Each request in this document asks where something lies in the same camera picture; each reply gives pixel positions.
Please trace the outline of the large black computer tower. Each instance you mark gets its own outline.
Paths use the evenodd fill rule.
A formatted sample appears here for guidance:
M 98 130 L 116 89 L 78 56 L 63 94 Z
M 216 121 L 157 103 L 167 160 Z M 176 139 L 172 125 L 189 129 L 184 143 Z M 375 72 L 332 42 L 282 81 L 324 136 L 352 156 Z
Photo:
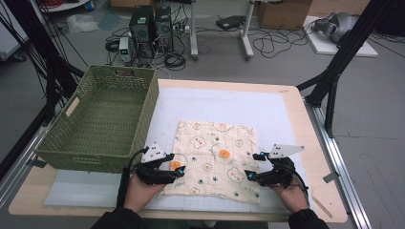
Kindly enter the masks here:
M 156 39 L 156 24 L 151 6 L 135 6 L 129 28 L 138 57 L 152 58 L 154 56 Z

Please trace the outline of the clear plastic bag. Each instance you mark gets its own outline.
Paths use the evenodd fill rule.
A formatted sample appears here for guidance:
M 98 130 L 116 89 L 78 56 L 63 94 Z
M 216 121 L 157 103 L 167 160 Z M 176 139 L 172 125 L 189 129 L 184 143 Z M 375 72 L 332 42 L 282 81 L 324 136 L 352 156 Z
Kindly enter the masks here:
M 91 32 L 99 29 L 98 23 L 92 15 L 75 14 L 67 18 L 70 33 Z

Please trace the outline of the white grid mat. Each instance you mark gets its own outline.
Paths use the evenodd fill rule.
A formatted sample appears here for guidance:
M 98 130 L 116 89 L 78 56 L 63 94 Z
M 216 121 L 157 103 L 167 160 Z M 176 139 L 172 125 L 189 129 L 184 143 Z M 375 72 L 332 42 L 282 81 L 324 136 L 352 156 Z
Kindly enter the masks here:
M 255 154 L 269 152 L 274 144 L 299 145 L 291 129 L 287 103 L 277 93 L 162 87 L 149 127 L 147 145 L 157 143 L 164 152 L 172 153 L 178 124 L 182 120 L 252 127 L 256 132 Z M 272 168 L 268 160 L 255 161 L 259 165 L 257 173 Z M 147 207 L 150 210 L 214 213 L 287 213 L 273 191 L 250 182 L 260 187 L 261 202 L 258 204 L 219 197 L 167 196 L 162 191 Z

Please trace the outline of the green woven basket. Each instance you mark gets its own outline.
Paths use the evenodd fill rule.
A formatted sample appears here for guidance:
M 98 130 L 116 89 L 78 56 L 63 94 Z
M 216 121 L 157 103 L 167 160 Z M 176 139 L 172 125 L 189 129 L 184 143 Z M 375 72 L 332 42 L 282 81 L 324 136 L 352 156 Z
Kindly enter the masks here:
M 145 146 L 159 93 L 153 69 L 91 66 L 35 152 L 55 169 L 119 173 Z

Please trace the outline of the flat black device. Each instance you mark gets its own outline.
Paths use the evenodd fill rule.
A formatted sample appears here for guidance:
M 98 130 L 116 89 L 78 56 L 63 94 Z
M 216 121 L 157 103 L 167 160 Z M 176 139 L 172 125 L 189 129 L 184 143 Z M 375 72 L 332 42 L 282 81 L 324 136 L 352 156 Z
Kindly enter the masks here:
M 239 28 L 245 23 L 245 17 L 232 15 L 216 21 L 216 25 L 224 31 Z

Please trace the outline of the person's right hand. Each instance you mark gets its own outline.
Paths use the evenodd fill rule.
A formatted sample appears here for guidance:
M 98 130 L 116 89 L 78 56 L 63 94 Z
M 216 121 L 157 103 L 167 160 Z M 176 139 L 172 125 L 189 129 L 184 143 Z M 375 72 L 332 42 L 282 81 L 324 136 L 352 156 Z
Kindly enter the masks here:
M 275 186 L 272 187 L 272 190 L 278 195 L 284 206 L 291 213 L 297 213 L 301 210 L 309 209 L 306 195 L 297 183 L 291 184 L 287 188 L 283 186 Z

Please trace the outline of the cream printed cloth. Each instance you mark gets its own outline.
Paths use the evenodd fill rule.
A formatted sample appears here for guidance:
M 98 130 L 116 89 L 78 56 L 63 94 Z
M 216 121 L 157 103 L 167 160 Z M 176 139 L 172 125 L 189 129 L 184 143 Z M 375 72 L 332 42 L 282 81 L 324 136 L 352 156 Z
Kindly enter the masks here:
M 256 172 L 256 132 L 252 127 L 182 120 L 178 124 L 170 163 L 183 167 L 184 176 L 167 185 L 167 196 L 219 197 L 258 204 L 260 187 L 247 180 Z

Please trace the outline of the slim black computer tower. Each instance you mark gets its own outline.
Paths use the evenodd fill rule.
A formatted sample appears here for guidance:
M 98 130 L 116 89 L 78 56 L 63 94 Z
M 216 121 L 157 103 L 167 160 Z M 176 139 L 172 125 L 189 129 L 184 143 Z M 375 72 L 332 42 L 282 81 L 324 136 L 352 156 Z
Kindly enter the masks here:
M 170 7 L 157 7 L 155 11 L 155 22 L 159 47 L 162 51 L 173 51 L 173 31 Z

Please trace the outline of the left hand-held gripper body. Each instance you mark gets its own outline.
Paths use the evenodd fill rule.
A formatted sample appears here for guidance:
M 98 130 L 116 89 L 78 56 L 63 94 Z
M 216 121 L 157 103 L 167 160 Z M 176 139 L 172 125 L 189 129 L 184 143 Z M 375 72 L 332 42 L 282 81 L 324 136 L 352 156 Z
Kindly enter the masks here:
M 176 173 L 173 170 L 161 170 L 160 166 L 163 158 L 169 155 L 157 144 L 148 146 L 146 152 L 135 165 L 137 176 L 147 185 L 169 184 L 175 181 Z

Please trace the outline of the thin wooden stick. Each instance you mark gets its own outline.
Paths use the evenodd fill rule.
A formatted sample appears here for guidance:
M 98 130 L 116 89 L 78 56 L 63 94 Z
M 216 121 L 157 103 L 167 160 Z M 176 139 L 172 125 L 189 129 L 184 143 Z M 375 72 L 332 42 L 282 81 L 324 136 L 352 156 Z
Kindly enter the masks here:
M 311 195 L 313 202 L 317 205 L 317 208 L 328 218 L 332 219 L 333 214 L 330 205 L 323 199 L 316 195 Z

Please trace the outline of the white desk leg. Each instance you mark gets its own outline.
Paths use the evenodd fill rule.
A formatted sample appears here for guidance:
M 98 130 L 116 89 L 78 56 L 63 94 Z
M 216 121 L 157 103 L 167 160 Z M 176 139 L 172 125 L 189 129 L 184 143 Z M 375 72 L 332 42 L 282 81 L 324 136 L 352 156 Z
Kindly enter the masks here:
M 245 24 L 244 24 L 244 28 L 241 30 L 241 41 L 242 41 L 243 47 L 245 49 L 245 59 L 246 60 L 249 60 L 250 58 L 252 58 L 254 56 L 250 41 L 248 39 L 249 26 L 250 26 L 253 10 L 254 10 L 254 1 L 248 0 L 246 14 L 245 14 Z
M 194 61 L 198 60 L 198 42 L 197 42 L 197 35 L 196 35 L 196 16 L 195 16 L 195 4 L 196 0 L 190 0 L 190 9 L 191 9 L 191 25 L 190 25 L 190 52 L 191 58 Z

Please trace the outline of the person's left hand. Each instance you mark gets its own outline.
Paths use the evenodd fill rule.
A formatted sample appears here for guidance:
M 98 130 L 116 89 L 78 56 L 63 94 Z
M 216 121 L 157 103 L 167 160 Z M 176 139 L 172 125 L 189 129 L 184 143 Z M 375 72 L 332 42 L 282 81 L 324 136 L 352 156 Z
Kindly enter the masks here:
M 123 206 L 138 213 L 163 190 L 165 184 L 147 185 L 137 175 L 130 178 Z

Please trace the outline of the grey rounded device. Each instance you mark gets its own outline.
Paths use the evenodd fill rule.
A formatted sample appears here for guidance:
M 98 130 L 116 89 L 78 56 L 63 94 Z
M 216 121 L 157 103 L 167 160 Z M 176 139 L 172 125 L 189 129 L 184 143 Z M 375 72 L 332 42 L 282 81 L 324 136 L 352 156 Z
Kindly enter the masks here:
M 322 32 L 333 43 L 338 44 L 346 33 L 351 31 L 358 18 L 351 14 L 341 11 L 332 12 L 329 16 L 317 19 L 312 27 L 315 32 Z

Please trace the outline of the aluminium rail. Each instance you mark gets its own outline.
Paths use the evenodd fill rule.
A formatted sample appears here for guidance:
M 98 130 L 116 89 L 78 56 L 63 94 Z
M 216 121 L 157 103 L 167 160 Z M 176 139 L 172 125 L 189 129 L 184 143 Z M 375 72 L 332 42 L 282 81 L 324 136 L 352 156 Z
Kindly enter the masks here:
M 329 136 L 324 127 L 326 119 L 324 112 L 321 108 L 312 107 L 307 102 L 305 102 L 305 107 L 312 126 L 318 135 L 319 142 L 323 147 L 331 171 L 331 180 L 337 185 L 347 216 L 356 229 L 372 229 L 370 220 L 353 185 L 351 175 L 341 156 L 338 144 L 334 137 Z
M 35 164 L 37 155 L 34 149 L 47 132 L 48 127 L 42 125 L 36 130 L 29 127 L 0 163 L 0 210 Z

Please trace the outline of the white floor board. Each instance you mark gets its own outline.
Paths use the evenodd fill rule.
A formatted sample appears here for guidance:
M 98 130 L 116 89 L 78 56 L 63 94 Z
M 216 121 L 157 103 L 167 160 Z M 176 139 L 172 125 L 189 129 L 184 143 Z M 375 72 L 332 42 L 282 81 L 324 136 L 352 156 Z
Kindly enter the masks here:
M 338 51 L 337 45 L 327 38 L 327 36 L 325 36 L 322 32 L 315 32 L 312 30 L 314 21 L 317 19 L 317 16 L 308 16 L 305 19 L 304 30 L 307 34 L 309 42 L 317 54 L 335 55 Z M 365 42 L 355 56 L 376 58 L 378 57 L 378 53 L 368 42 Z

